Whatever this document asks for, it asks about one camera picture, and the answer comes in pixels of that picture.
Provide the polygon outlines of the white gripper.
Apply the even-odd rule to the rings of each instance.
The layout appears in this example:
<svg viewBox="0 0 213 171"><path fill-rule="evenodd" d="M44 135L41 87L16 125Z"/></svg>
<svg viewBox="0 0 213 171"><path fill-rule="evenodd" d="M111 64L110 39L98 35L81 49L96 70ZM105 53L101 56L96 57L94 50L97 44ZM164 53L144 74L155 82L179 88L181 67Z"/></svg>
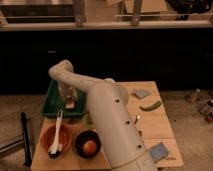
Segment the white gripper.
<svg viewBox="0 0 213 171"><path fill-rule="evenodd" d="M77 100L77 97L78 97L77 90L73 86L59 82L58 89L59 89L59 94L61 96L61 99L63 101L67 101L68 99L71 99L73 101Z"/></svg>

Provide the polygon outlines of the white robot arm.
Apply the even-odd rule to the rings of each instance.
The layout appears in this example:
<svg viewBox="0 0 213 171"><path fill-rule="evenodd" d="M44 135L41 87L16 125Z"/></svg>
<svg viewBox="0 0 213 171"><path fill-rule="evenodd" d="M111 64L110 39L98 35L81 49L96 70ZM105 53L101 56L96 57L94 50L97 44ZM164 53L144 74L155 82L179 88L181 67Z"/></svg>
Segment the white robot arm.
<svg viewBox="0 0 213 171"><path fill-rule="evenodd" d="M87 94L87 109L111 171L158 171L126 108L128 92L111 79L72 72L68 60L52 66L52 79Z"/></svg>

